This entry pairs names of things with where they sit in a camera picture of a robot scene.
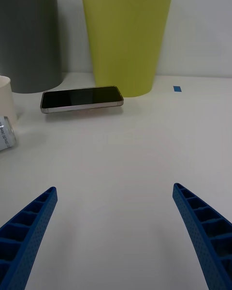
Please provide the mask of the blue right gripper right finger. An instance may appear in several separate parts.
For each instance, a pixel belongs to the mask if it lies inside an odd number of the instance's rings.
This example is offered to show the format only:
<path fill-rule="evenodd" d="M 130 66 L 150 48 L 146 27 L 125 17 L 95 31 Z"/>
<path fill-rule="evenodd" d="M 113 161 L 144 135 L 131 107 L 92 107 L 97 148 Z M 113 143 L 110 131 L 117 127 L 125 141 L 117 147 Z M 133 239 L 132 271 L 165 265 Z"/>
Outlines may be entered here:
<path fill-rule="evenodd" d="M 210 290 L 232 290 L 232 224 L 179 183 L 173 199 Z"/>

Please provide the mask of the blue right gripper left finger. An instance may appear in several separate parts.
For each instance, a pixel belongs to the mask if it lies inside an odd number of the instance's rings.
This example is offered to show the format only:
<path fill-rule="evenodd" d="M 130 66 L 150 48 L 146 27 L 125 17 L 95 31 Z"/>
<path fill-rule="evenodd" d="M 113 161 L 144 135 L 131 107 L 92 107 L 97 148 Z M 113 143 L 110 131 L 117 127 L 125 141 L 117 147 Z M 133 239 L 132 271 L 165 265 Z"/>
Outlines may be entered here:
<path fill-rule="evenodd" d="M 58 201 L 50 187 L 0 228 L 0 288 L 24 290 Z"/>

